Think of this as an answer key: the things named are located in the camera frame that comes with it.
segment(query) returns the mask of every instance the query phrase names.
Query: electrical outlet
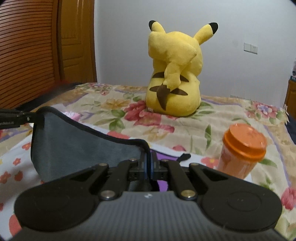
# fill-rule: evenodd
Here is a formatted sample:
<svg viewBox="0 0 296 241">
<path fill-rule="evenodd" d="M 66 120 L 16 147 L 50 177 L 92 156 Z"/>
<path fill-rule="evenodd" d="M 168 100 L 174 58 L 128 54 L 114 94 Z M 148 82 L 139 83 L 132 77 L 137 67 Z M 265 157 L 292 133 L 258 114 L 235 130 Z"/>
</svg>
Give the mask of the electrical outlet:
<svg viewBox="0 0 296 241">
<path fill-rule="evenodd" d="M 255 54 L 258 54 L 258 47 L 254 46 L 254 45 L 251 45 L 251 52 L 255 53 Z"/>
</svg>

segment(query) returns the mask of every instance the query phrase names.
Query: wall switch panel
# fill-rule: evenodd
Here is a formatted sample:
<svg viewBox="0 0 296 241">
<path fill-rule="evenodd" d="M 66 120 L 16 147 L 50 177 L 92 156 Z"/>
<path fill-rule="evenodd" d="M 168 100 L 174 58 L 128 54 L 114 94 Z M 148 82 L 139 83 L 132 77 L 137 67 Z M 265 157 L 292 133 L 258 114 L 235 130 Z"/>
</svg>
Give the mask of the wall switch panel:
<svg viewBox="0 0 296 241">
<path fill-rule="evenodd" d="M 251 52 L 251 44 L 244 43 L 244 51 Z"/>
<path fill-rule="evenodd" d="M 258 47 L 251 44 L 244 43 L 244 51 L 258 54 Z"/>
<path fill-rule="evenodd" d="M 255 54 L 258 54 L 258 47 L 254 46 L 254 45 L 251 45 L 251 52 L 255 53 Z"/>
</svg>

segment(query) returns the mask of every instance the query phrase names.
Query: yellow plush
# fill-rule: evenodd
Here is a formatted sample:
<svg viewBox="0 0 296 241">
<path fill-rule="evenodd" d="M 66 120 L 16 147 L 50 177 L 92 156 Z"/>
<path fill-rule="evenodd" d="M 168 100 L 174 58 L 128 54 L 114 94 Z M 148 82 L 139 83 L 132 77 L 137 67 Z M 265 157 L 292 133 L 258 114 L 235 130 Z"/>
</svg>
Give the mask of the yellow plush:
<svg viewBox="0 0 296 241">
<path fill-rule="evenodd" d="M 203 26 L 194 37 L 181 32 L 166 33 L 156 21 L 150 21 L 148 53 L 153 59 L 153 75 L 148 86 L 149 110 L 172 116 L 188 116 L 200 105 L 202 70 L 200 45 L 218 29 L 217 23 Z"/>
</svg>

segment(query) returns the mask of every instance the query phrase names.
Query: plastic container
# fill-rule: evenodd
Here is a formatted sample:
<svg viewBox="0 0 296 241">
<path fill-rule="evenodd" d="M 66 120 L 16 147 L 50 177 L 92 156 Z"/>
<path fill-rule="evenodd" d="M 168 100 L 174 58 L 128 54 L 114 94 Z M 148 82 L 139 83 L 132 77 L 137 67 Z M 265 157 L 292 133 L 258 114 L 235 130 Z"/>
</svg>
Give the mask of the plastic container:
<svg viewBox="0 0 296 241">
<path fill-rule="evenodd" d="M 266 153 L 267 140 L 247 124 L 234 124 L 224 133 L 217 170 L 245 179 Z"/>
</svg>

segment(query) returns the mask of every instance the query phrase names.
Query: bolt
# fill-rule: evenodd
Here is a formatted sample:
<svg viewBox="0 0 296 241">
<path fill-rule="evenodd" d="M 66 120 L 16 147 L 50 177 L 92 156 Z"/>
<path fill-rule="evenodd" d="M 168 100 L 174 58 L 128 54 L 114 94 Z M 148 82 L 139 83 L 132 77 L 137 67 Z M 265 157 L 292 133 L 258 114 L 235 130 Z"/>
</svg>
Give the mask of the bolt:
<svg viewBox="0 0 296 241">
<path fill-rule="evenodd" d="M 115 192 L 112 190 L 105 190 L 101 192 L 101 197 L 109 199 L 115 196 Z"/>
<path fill-rule="evenodd" d="M 191 198 L 196 195 L 195 191 L 193 190 L 183 190 L 181 192 L 181 196 L 186 197 L 186 198 Z"/>
</svg>

